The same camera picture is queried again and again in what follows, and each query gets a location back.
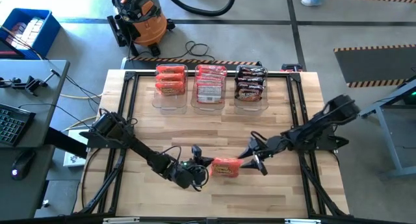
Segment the vacuum wheel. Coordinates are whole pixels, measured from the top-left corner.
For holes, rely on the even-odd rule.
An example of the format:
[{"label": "vacuum wheel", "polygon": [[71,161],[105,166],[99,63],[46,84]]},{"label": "vacuum wheel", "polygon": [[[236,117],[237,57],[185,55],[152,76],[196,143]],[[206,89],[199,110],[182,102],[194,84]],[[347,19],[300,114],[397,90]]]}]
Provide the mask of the vacuum wheel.
[{"label": "vacuum wheel", "polygon": [[161,55],[161,50],[159,49],[159,46],[156,43],[149,45],[149,49],[152,56]]},{"label": "vacuum wheel", "polygon": [[167,19],[167,22],[168,22],[168,24],[166,26],[166,29],[168,29],[169,31],[171,31],[172,29],[174,29],[176,27],[173,20]]}]

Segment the vacuum hose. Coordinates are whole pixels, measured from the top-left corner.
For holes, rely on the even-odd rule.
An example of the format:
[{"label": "vacuum hose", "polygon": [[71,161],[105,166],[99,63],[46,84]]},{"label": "vacuum hose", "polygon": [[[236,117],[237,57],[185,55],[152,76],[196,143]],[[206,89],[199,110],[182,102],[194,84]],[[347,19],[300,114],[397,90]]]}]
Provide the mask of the vacuum hose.
[{"label": "vacuum hose", "polygon": [[180,0],[171,0],[171,1],[174,2],[176,5],[178,5],[180,8],[182,8],[183,10],[186,10],[190,13],[201,15],[201,16],[211,16],[211,17],[221,16],[227,13],[229,9],[231,9],[231,7],[234,5],[234,2],[235,2],[235,0],[229,0],[227,5],[223,9],[211,11],[211,10],[202,10],[202,9],[188,6],[182,3]]}]

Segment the keyboard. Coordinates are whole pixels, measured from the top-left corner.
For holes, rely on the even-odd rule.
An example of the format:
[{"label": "keyboard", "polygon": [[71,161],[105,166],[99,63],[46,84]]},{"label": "keyboard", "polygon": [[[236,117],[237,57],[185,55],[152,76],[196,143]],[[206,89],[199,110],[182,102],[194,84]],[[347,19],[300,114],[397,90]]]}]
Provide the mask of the keyboard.
[{"label": "keyboard", "polygon": [[0,144],[16,146],[32,123],[35,113],[0,104]]}]

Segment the plastic container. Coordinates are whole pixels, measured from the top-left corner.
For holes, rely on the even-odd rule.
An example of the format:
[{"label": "plastic container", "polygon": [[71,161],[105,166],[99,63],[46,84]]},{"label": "plastic container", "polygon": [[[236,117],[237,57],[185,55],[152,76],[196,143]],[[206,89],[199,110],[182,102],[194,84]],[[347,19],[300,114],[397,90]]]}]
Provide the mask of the plastic container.
[{"label": "plastic container", "polygon": [[[198,84],[198,81],[201,82],[201,79],[198,79],[203,73],[200,68],[211,68],[216,69],[223,75],[214,75],[214,76],[223,76],[222,80],[205,80],[206,82],[213,82],[215,84]],[[224,66],[213,66],[213,65],[198,65],[195,68],[195,78],[194,86],[192,89],[192,99],[190,104],[194,107],[194,111],[197,114],[205,115],[220,115],[222,109],[226,105],[226,84],[227,84],[227,69]],[[198,95],[198,92],[201,88],[206,86],[207,91],[210,93],[208,95]]]},{"label": "plastic container", "polygon": [[[52,16],[52,12],[50,10],[15,8],[8,15],[6,21],[3,23],[3,26],[11,30],[15,24],[19,22],[28,24],[34,17],[44,19],[45,21],[40,27],[38,36],[34,40],[32,48],[40,55],[46,56],[60,29],[60,24]],[[0,37],[6,39],[7,36],[7,32],[0,30]],[[25,59],[39,60],[36,53],[28,49],[19,49],[19,51],[25,55]]]},{"label": "plastic container", "polygon": [[[234,105],[235,105],[235,112],[236,114],[242,114],[242,115],[256,115],[262,113],[262,111],[266,110],[269,106],[268,104],[268,98],[267,98],[267,69],[261,66],[248,66],[248,65],[240,65],[236,68],[235,78],[239,76],[239,71],[242,68],[261,68],[265,70],[265,76],[264,76],[264,82],[263,87],[264,90],[260,95],[260,100],[258,101],[241,101],[240,99],[237,99],[237,93],[235,93],[234,98]],[[237,91],[237,82],[235,82],[235,91]]]},{"label": "plastic container", "polygon": [[188,67],[182,64],[163,64],[156,67],[155,83],[158,82],[170,82],[170,80],[157,79],[158,75],[162,74],[158,71],[158,67],[185,67],[184,80],[183,80],[183,93],[175,95],[164,95],[155,89],[155,96],[152,101],[152,105],[155,108],[159,108],[161,114],[185,114],[187,112],[187,101],[188,101]]}]

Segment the computer mouse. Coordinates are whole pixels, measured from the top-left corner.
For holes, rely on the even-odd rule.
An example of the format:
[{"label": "computer mouse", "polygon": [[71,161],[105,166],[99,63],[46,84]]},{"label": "computer mouse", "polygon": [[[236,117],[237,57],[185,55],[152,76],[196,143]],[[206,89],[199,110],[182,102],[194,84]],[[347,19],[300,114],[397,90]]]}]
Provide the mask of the computer mouse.
[{"label": "computer mouse", "polygon": [[28,174],[36,152],[34,149],[28,149],[21,152],[13,162],[12,179],[22,180]]}]

